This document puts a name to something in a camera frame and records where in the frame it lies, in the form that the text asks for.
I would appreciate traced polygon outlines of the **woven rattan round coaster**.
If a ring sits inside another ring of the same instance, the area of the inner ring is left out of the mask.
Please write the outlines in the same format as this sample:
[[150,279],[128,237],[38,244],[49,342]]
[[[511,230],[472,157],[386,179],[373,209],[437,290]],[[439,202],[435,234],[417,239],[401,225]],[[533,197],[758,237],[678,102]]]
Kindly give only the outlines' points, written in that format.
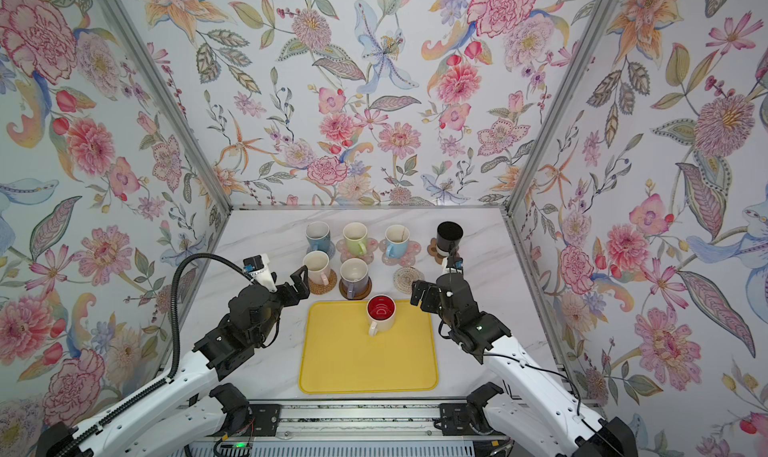
[[316,283],[309,280],[309,289],[313,295],[325,295],[330,293],[336,288],[338,284],[338,276],[334,270],[331,270],[328,274],[327,281]]

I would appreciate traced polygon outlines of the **pink handle mug front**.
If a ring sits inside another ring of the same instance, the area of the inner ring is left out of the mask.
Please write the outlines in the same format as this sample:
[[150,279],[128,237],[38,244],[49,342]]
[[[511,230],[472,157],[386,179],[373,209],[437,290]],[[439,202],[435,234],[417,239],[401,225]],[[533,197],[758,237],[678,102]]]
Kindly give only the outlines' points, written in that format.
[[305,255],[303,265],[307,267],[309,280],[317,286],[330,283],[330,259],[323,251],[312,251]]

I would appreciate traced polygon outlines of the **colourful woven round coaster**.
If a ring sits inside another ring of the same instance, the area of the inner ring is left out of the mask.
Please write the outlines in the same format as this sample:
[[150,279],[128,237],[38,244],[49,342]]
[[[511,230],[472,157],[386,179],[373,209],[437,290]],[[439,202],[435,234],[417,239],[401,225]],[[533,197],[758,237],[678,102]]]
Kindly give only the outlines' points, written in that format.
[[424,274],[414,267],[402,267],[393,275],[393,285],[400,293],[411,295],[415,282],[423,280]]

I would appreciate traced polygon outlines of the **grey round coaster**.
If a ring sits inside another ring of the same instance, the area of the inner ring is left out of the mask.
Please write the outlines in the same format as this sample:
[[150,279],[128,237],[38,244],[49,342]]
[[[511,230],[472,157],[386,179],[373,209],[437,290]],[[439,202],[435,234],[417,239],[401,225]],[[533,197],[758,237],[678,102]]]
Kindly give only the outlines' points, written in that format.
[[336,248],[330,240],[317,240],[310,242],[309,252],[323,252],[332,259],[336,253]]

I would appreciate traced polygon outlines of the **cork paw print coaster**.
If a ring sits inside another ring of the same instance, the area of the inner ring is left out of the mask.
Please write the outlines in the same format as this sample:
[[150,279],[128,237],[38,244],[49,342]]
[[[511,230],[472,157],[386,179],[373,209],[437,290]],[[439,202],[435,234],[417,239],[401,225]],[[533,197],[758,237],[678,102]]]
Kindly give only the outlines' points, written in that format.
[[446,240],[432,238],[427,247],[428,255],[431,256],[438,265],[441,265],[449,256],[459,256],[460,242],[460,239]]

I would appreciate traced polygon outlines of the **blue mug back row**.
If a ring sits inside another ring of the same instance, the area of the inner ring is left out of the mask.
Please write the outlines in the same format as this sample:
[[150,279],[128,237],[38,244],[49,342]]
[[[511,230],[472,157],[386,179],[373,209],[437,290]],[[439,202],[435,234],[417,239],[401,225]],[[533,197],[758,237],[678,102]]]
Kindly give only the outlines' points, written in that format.
[[305,238],[308,243],[307,252],[309,253],[309,244],[311,241],[330,240],[330,226],[326,222],[316,221],[310,223],[305,230]]

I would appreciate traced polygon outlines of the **red interior white mug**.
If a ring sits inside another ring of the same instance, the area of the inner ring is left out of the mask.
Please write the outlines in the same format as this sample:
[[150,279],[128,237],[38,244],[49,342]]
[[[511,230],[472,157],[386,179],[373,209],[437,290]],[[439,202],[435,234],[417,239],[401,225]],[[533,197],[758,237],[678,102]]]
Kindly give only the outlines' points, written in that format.
[[368,335],[375,337],[382,332],[389,331],[395,323],[396,310],[396,303],[389,296],[372,297],[366,306],[369,320]]

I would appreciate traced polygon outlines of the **purple mug back row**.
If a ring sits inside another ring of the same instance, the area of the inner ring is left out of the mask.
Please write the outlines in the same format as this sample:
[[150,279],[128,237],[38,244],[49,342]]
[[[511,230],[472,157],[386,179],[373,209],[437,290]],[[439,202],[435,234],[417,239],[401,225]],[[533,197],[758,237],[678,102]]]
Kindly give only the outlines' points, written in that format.
[[360,259],[349,259],[341,264],[340,277],[348,282],[364,281],[370,278],[368,265]]

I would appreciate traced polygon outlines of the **brown wooden round coaster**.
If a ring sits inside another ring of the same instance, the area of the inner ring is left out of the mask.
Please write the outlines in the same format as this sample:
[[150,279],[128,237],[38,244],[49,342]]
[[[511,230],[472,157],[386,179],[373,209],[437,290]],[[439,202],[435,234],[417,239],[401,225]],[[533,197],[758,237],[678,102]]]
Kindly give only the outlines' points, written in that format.
[[372,292],[372,287],[370,278],[358,282],[348,282],[342,279],[338,285],[338,290],[346,300],[358,301],[367,298]]

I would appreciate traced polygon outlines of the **blue handle mug front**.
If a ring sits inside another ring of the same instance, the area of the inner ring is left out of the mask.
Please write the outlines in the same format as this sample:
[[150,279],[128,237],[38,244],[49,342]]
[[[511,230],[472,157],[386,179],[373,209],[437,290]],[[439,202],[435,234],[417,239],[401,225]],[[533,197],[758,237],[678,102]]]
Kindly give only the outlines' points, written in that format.
[[401,224],[391,225],[385,233],[385,255],[389,259],[401,259],[408,251],[409,229]]

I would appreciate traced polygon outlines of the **black mug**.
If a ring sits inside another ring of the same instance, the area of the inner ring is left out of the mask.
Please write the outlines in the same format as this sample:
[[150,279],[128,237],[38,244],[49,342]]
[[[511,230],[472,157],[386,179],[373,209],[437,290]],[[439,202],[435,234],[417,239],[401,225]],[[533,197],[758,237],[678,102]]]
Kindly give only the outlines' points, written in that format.
[[463,228],[456,222],[444,221],[437,226],[436,250],[442,257],[455,254],[464,236]]

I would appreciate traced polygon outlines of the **green handle mug front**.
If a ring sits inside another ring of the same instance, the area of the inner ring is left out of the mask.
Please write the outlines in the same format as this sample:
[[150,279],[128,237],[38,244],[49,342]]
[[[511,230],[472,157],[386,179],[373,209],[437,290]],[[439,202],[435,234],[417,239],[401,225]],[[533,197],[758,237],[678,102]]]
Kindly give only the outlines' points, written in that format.
[[343,228],[347,251],[354,257],[363,257],[368,251],[368,229],[360,222],[348,223]]

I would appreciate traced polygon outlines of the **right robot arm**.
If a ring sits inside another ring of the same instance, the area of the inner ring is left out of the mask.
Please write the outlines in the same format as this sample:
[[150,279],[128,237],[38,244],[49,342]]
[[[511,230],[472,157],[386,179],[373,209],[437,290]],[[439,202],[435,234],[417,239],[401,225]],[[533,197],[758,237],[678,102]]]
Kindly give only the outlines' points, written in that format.
[[562,374],[541,367],[501,320],[479,309],[462,274],[413,282],[411,304],[437,315],[447,338],[502,381],[467,395],[464,414],[472,432],[503,434],[533,456],[638,454],[630,426],[583,405]]

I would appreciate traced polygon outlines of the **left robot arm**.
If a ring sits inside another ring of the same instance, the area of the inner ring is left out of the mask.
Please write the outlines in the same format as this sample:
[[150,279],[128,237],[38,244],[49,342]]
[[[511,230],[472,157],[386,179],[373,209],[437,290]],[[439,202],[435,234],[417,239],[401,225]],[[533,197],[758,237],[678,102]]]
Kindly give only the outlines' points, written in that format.
[[[228,303],[217,326],[198,340],[191,351],[181,351],[178,296],[185,268],[197,260],[218,262],[247,281]],[[259,349],[272,345],[279,334],[281,312],[310,296],[309,271],[301,266],[288,282],[276,284],[266,255],[245,259],[242,266],[212,253],[196,253],[177,266],[171,280],[169,319],[170,364],[155,379],[115,406],[78,426],[57,423],[38,439],[38,456],[108,456],[130,450],[140,437],[181,404],[204,394],[233,412],[234,421],[247,422],[248,402],[224,380]]]

